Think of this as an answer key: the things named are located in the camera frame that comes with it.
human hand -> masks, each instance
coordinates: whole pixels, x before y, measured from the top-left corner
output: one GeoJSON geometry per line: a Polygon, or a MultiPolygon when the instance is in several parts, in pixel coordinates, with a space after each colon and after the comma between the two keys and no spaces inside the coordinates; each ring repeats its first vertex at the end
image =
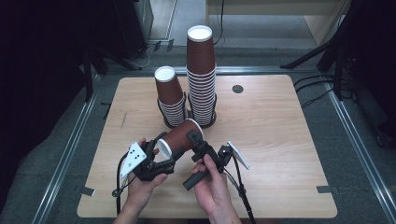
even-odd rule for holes
{"type": "Polygon", "coordinates": [[[241,223],[231,202],[226,175],[219,173],[216,164],[207,154],[203,160],[198,160],[192,173],[203,172],[205,169],[209,170],[210,175],[198,182],[194,189],[198,204],[206,212],[210,223],[241,223]]]}
{"type": "MultiPolygon", "coordinates": [[[[146,142],[146,138],[139,141],[139,146],[144,142],[146,142]]],[[[159,149],[155,148],[154,155],[158,153],[159,149]]],[[[135,178],[133,173],[128,174],[128,183],[131,183],[128,185],[128,198],[113,223],[136,223],[140,213],[148,204],[152,191],[160,186],[167,177],[166,174],[160,174],[151,181],[141,181],[139,178],[135,178]]]]}

table top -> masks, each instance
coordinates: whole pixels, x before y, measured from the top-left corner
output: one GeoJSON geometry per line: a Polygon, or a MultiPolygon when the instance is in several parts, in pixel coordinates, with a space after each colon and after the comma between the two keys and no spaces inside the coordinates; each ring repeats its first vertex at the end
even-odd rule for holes
{"type": "MultiPolygon", "coordinates": [[[[188,92],[186,77],[179,77],[188,92]]],[[[242,181],[255,218],[335,217],[318,153],[289,76],[217,76],[215,124],[204,129],[205,140],[216,151],[227,141],[237,147],[250,170],[240,165],[242,181]],[[243,87],[241,93],[233,86],[243,87]]],[[[115,217],[117,165],[133,141],[154,139],[170,129],[157,106],[154,77],[127,77],[120,81],[96,150],[86,187],[93,196],[81,195],[80,217],[115,217]]],[[[141,217],[202,218],[205,213],[193,189],[182,183],[191,175],[192,151],[180,158],[175,172],[154,190],[141,217]]],[[[233,161],[227,170],[237,178],[233,161]]],[[[248,213],[236,189],[229,184],[233,206],[240,217],[248,213]]],[[[121,195],[121,205],[127,192],[121,195]]]]}

right hand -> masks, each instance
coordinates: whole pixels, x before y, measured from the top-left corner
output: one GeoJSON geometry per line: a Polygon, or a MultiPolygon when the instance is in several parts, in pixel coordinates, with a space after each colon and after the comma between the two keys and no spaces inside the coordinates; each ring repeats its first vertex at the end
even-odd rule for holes
{"type": "Polygon", "coordinates": [[[203,160],[198,160],[192,173],[203,172],[205,169],[209,170],[210,175],[198,182],[194,189],[198,204],[206,212],[210,223],[241,223],[227,189],[227,177],[219,173],[216,164],[207,154],[203,160]]]}

short stack of cups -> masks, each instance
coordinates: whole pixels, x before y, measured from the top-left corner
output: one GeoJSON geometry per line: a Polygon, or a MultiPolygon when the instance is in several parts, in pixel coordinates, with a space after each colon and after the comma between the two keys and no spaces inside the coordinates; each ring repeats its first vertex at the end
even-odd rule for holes
{"type": "Polygon", "coordinates": [[[163,120],[169,128],[175,128],[188,118],[186,95],[178,82],[175,69],[162,66],[155,71],[155,83],[158,92],[158,107],[163,120]]]}
{"type": "Polygon", "coordinates": [[[186,119],[180,123],[176,128],[160,138],[157,142],[157,147],[161,154],[169,160],[172,154],[183,150],[184,152],[192,149],[194,143],[187,136],[190,131],[195,131],[204,139],[204,132],[195,120],[186,119]]]}
{"type": "Polygon", "coordinates": [[[187,77],[192,117],[202,128],[210,127],[216,120],[216,60],[212,30],[207,26],[188,31],[187,77]]]}

tall stack of cups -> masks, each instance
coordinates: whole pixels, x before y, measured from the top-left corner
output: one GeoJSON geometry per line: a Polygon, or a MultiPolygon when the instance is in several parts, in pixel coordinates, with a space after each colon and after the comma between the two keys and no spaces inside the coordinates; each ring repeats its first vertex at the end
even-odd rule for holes
{"type": "Polygon", "coordinates": [[[158,107],[169,128],[174,128],[188,118],[186,95],[178,82],[175,69],[162,66],[155,71],[155,83],[158,92],[158,107]]]}
{"type": "Polygon", "coordinates": [[[216,120],[216,60],[212,30],[203,25],[193,26],[187,39],[187,78],[192,118],[203,127],[216,120]]]}

